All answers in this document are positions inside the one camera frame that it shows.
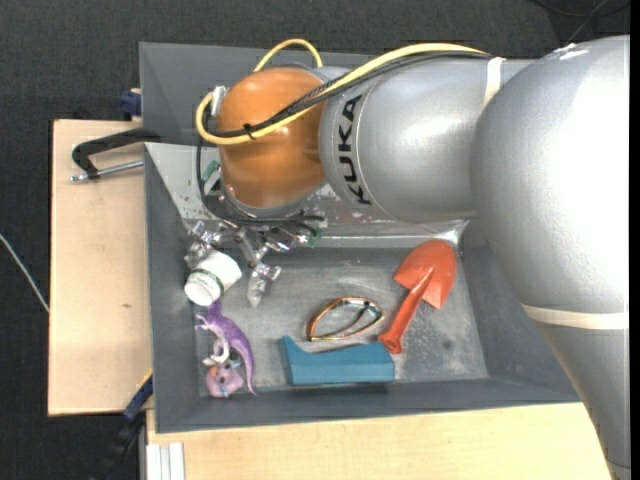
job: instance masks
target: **shovel blade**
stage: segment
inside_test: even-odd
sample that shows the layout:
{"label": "shovel blade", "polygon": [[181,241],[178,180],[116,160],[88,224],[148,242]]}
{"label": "shovel blade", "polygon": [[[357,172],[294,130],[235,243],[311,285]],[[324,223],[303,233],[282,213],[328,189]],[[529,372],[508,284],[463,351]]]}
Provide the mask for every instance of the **shovel blade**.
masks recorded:
{"label": "shovel blade", "polygon": [[453,287],[456,270],[456,255],[451,245],[445,240],[430,240],[418,245],[405,257],[393,279],[412,290],[429,276],[421,297],[440,309]]}

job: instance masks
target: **purple toy figure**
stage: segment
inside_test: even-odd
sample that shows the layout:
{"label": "purple toy figure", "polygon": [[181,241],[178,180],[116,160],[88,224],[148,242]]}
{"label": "purple toy figure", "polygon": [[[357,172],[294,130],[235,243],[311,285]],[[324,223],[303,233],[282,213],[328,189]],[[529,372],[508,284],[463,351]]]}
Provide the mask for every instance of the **purple toy figure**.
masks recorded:
{"label": "purple toy figure", "polygon": [[233,320],[222,315],[222,304],[216,301],[208,308],[207,316],[196,315],[202,324],[196,329],[206,329],[216,335],[213,354],[203,361],[211,366],[205,377],[209,394],[215,398],[228,398],[243,385],[242,376],[236,365],[229,359],[230,350],[235,350],[242,361],[247,375],[247,387],[257,395],[253,387],[253,352],[249,340]]}

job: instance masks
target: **wooden table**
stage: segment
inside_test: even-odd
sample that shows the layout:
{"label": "wooden table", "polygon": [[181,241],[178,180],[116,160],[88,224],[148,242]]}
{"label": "wooden table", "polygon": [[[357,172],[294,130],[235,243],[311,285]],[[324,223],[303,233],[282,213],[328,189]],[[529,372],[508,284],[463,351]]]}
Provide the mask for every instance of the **wooden table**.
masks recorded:
{"label": "wooden table", "polygon": [[[69,181],[75,144],[136,126],[54,124],[50,416],[120,411],[151,367],[142,170]],[[184,443],[189,480],[609,478],[579,403],[177,434],[157,434],[149,409],[146,437]]]}

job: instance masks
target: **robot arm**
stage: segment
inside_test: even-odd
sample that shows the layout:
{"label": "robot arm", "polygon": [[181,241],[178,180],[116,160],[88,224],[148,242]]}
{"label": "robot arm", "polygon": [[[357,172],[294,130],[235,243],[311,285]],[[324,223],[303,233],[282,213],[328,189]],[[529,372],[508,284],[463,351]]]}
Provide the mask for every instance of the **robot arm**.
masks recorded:
{"label": "robot arm", "polygon": [[[573,45],[537,61],[440,53],[352,76],[324,108],[281,115],[271,128],[256,123],[277,111],[274,103],[286,107],[310,86],[323,94],[331,82],[322,70],[295,68],[306,81],[287,82],[297,92],[256,116],[250,102],[280,94],[281,73],[250,75],[218,116],[221,133],[241,128],[239,145],[214,136],[226,195],[246,215],[286,217],[326,177],[372,216],[479,218],[589,410],[612,475],[630,478],[630,38]],[[244,114],[235,113],[240,107]]]}

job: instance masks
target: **white bottle cap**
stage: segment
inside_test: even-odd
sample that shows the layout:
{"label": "white bottle cap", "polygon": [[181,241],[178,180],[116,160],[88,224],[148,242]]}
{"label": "white bottle cap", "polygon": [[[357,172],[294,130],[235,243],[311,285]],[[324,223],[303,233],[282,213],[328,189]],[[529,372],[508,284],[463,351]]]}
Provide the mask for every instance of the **white bottle cap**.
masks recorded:
{"label": "white bottle cap", "polygon": [[194,304],[210,306],[241,277],[240,267],[231,257],[213,251],[192,270],[184,292]]}

